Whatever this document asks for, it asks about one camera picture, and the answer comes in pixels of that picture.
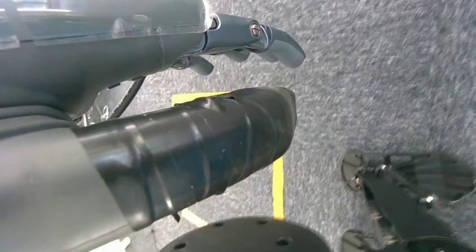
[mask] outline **black electrical tape wrap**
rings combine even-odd
[[[135,230],[225,189],[284,154],[294,93],[250,88],[75,129]]]

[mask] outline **clear plastic cover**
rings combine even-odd
[[[2,3],[9,6],[0,8],[0,49],[16,46],[17,40],[51,45],[202,33],[213,21],[207,0],[11,0]]]

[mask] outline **bolt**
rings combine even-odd
[[[435,195],[428,195],[426,197],[421,198],[418,202],[422,203],[427,209],[431,209],[435,200]]]
[[[355,176],[354,178],[352,178],[352,184],[354,185],[355,188],[360,188],[360,186],[362,185],[362,182],[360,178]]]
[[[386,245],[393,245],[396,243],[398,240],[395,236],[393,235],[385,235],[383,237],[383,241],[385,242]]]
[[[250,32],[253,35],[253,37],[257,38],[261,35],[261,26],[259,25],[258,22],[252,22],[250,25]]]

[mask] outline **hole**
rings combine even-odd
[[[175,250],[178,250],[178,249],[182,249],[182,248],[184,248],[184,247],[186,247],[186,246],[187,246],[187,245],[186,245],[184,242],[181,242],[181,243],[179,243],[179,244],[174,245],[173,248],[174,248]]]
[[[289,237],[281,237],[276,241],[276,244],[279,246],[287,246],[290,245],[292,242],[292,239]]]

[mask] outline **screw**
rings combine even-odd
[[[261,26],[258,22],[254,21],[250,24],[250,32],[255,38],[261,35]]]

